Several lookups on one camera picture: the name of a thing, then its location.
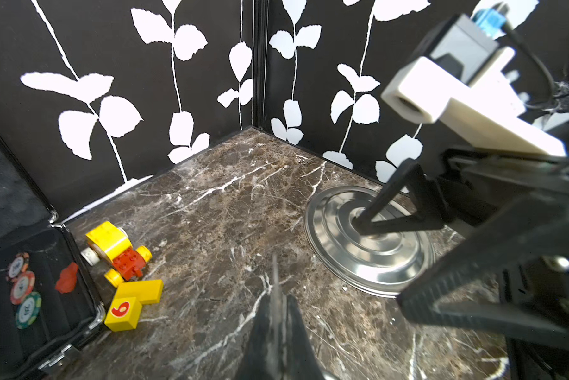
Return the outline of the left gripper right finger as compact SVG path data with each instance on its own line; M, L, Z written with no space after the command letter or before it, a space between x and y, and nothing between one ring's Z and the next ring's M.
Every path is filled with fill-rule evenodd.
M407 321L569 340L569 196L512 201L397 298Z

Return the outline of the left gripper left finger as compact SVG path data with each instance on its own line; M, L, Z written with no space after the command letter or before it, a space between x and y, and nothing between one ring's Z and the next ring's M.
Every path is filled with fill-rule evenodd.
M323 379L297 300L269 295L259 304L235 379Z

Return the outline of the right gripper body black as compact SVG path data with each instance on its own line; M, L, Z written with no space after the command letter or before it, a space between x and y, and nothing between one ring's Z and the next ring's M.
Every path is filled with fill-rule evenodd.
M534 190L569 196L569 123L548 134L564 143L565 157L450 148L436 181L454 219L476 228L504 205Z

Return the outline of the steel pot lid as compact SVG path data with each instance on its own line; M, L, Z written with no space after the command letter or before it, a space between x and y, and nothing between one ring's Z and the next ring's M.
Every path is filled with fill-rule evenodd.
M436 262L428 234L362 235L353 226L377 192L337 186L315 194L305 213L308 241L317 257L348 285L394 298Z

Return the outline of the yellow number six block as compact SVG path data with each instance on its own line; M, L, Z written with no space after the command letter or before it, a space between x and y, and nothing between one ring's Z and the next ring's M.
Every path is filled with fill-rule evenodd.
M104 325L112 332L136 329L143 306L159 303L163 289L163 280L145 280L120 284L108 308Z

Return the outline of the yellow red toy car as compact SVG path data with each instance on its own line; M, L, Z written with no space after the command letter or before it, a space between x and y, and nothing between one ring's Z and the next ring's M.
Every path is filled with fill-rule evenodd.
M81 251L82 257L90 266L107 262L110 269L104 277L114 288L133 278L142 278L144 268L153 259L146 246L134 248L128 234L109 221L89 231L85 237L88 247Z

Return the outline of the black poker chip case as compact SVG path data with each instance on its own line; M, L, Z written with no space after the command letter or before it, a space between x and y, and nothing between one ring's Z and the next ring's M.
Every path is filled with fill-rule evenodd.
M69 230L0 138L0 379L71 362L105 308Z

